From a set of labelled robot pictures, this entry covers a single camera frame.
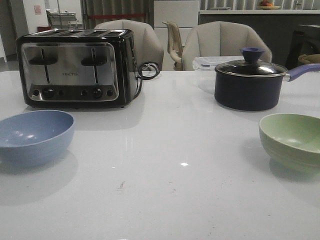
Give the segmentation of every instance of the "saucepan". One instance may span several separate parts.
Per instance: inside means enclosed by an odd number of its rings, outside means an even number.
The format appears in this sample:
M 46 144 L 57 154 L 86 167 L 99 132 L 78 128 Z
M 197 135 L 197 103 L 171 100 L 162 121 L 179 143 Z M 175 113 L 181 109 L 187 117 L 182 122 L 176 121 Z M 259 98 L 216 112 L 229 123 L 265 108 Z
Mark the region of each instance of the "saucepan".
M 287 70 L 284 66 L 258 60 L 264 49 L 244 47 L 243 60 L 223 62 L 215 67 L 214 98 L 226 107 L 263 111 L 278 104 L 282 82 L 304 73 L 319 71 L 320 64 L 306 64 Z

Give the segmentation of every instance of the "bowl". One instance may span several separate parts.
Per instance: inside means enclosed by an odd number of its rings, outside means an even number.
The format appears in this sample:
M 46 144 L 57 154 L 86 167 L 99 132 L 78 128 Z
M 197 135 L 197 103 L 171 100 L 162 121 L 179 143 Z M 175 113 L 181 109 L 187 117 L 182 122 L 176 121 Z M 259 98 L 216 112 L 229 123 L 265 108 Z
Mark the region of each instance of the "bowl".
M 0 121 L 0 161 L 32 167 L 59 158 L 74 135 L 74 117 L 59 110 L 37 110 Z
M 304 173 L 320 172 L 320 119 L 293 113 L 277 113 L 259 122 L 262 146 L 287 168 Z

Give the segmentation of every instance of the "beige chair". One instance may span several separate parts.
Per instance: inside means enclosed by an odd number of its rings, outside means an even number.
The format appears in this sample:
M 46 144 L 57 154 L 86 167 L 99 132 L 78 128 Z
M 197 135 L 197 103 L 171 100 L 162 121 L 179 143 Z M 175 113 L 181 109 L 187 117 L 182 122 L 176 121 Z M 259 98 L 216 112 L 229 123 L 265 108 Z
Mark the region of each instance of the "beige chair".
M 272 61 L 271 50 L 250 26 L 226 21 L 194 26 L 183 48 L 183 70 L 194 70 L 195 57 L 239 56 L 243 47 L 263 48 L 265 52 L 260 59 Z
M 156 62 L 160 70 L 164 60 L 164 48 L 153 28 L 144 22 L 132 20 L 106 21 L 95 26 L 95 29 L 129 29 L 133 31 L 136 62 Z
M 175 22 L 163 21 L 168 28 L 168 45 L 167 52 L 174 61 L 173 69 L 176 71 L 183 70 L 182 66 L 182 51 L 183 46 L 181 43 L 181 36 L 179 27 Z

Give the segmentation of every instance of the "stainless steel toaster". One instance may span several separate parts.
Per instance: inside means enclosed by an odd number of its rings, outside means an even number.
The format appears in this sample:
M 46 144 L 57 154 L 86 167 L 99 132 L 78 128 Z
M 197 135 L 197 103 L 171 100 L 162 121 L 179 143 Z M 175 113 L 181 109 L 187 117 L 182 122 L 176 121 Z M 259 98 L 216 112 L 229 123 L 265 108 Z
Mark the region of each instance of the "stainless steel toaster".
M 124 107 L 140 93 L 131 30 L 52 29 L 16 45 L 24 100 L 32 107 Z

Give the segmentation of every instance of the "purple lid knob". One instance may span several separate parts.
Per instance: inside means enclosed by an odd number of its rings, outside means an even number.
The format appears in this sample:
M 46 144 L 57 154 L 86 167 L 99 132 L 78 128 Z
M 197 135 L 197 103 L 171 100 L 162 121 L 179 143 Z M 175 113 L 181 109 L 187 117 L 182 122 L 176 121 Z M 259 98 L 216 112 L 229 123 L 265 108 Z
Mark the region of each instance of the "purple lid knob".
M 246 62 L 254 64 L 258 61 L 265 50 L 258 47 L 243 47 L 240 48 L 240 52 L 242 53 L 243 58 Z

